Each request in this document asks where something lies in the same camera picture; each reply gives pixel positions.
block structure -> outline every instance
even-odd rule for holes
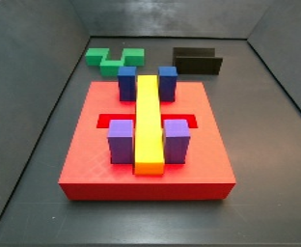
[[[161,175],[163,170],[165,158],[157,76],[138,75],[133,173],[135,175]]]
[[[111,164],[133,164],[133,121],[111,120],[106,138]]]
[[[135,101],[135,67],[118,68],[119,101]]]
[[[99,114],[134,114],[134,102],[119,102],[117,82],[92,82],[84,99],[58,184],[68,200],[221,200],[235,184],[202,82],[177,82],[175,102],[165,115],[193,114],[185,164],[165,165],[161,176],[135,176],[133,165],[110,164],[107,129]]]
[[[175,67],[158,67],[158,95],[161,102],[174,102],[175,78]]]
[[[190,133],[186,120],[165,120],[163,145],[166,164],[185,164]]]
[[[121,66],[143,66],[143,49],[125,48],[119,60],[110,60],[109,48],[88,48],[86,55],[87,66],[99,66],[102,76],[117,76]]]

red block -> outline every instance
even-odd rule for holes
[[[118,100],[117,82],[92,82],[76,123],[58,184],[68,200],[218,200],[234,184],[226,151],[202,83],[175,85],[175,102],[161,103],[163,115],[195,117],[186,163],[166,164],[161,176],[135,176],[131,165],[110,164],[106,128],[99,114],[134,114],[134,102]]]

gray floor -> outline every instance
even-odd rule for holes
[[[0,221],[0,243],[301,243],[301,115],[245,41],[91,39],[143,47],[154,74],[174,46],[214,47],[218,76],[203,81],[237,177],[218,202],[68,202],[55,184],[98,68],[80,61]]]

blue block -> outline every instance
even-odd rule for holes
[[[190,139],[186,120],[165,120],[163,139],[166,164],[183,164]]]
[[[111,164],[133,164],[133,121],[111,120],[107,130]]]
[[[118,68],[119,101],[135,101],[135,67]]]
[[[174,102],[175,67],[158,67],[158,96],[159,101]]]

purple block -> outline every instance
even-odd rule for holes
[[[165,120],[163,139],[166,164],[183,164],[190,139],[186,120]]]
[[[111,164],[133,164],[133,121],[111,120],[106,138]]]

